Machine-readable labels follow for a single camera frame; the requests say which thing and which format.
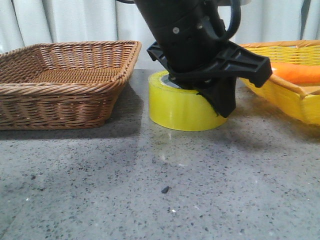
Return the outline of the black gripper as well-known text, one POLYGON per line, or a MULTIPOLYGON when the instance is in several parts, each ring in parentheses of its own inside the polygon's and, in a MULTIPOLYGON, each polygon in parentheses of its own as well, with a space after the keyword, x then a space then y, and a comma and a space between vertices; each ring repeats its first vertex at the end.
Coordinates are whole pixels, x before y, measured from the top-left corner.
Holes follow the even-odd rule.
POLYGON ((272 75, 270 59, 230 41, 241 15, 225 28, 218 14, 151 14, 146 23, 155 38, 147 52, 180 84, 196 90, 227 118, 236 108, 237 78, 261 87, 272 75))

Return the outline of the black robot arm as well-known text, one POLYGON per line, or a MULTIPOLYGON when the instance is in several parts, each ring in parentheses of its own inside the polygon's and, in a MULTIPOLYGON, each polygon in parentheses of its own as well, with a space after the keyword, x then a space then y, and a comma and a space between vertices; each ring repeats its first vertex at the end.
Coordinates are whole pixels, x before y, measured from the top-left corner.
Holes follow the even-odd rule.
POLYGON ((137 0, 155 38, 148 48, 169 80, 196 90, 226 118, 236 107, 237 78, 260 88, 272 75, 268 57, 231 41, 241 22, 239 0, 137 0))

